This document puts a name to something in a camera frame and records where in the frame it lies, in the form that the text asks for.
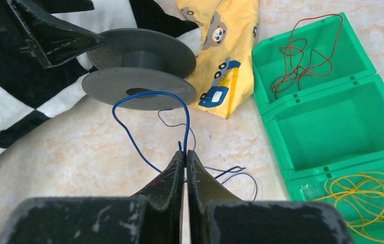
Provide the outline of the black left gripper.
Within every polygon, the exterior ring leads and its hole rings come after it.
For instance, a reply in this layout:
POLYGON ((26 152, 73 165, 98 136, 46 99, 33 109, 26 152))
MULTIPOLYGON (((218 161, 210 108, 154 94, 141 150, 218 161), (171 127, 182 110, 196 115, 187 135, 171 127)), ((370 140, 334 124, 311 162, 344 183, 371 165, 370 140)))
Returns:
POLYGON ((101 35, 55 17, 91 10, 92 1, 0 1, 0 32, 8 32, 43 68, 53 68, 106 44, 101 35))

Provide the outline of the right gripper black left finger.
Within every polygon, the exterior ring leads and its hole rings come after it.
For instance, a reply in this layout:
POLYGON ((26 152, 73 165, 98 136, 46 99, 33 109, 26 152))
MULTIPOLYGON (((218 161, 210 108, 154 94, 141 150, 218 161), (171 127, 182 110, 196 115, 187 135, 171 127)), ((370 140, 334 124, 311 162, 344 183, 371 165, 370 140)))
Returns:
POLYGON ((181 243, 185 159, 175 152, 158 176, 135 193, 144 200, 137 243, 181 243))

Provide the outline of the grey plastic cable spool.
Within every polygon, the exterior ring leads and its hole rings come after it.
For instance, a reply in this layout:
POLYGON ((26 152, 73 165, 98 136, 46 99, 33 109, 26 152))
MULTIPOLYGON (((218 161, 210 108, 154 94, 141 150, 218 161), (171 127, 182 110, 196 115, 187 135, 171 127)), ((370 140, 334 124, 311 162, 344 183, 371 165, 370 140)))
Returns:
POLYGON ((87 52, 96 67, 82 81, 93 99, 114 105, 138 93, 140 98, 123 102, 136 110, 178 108, 179 102, 156 91, 177 95, 185 104, 196 98, 195 88, 185 80, 196 67, 193 51, 180 40, 153 30, 118 28, 101 33, 106 45, 87 52))

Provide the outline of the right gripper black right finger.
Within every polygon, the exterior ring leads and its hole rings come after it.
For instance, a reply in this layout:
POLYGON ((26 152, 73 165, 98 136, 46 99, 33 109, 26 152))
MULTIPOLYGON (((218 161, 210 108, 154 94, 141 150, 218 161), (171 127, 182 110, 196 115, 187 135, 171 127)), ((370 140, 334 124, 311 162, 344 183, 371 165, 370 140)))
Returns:
POLYGON ((203 166, 197 153, 186 156, 189 229, 191 243, 220 243, 215 208, 220 203, 242 202, 221 185, 203 166))

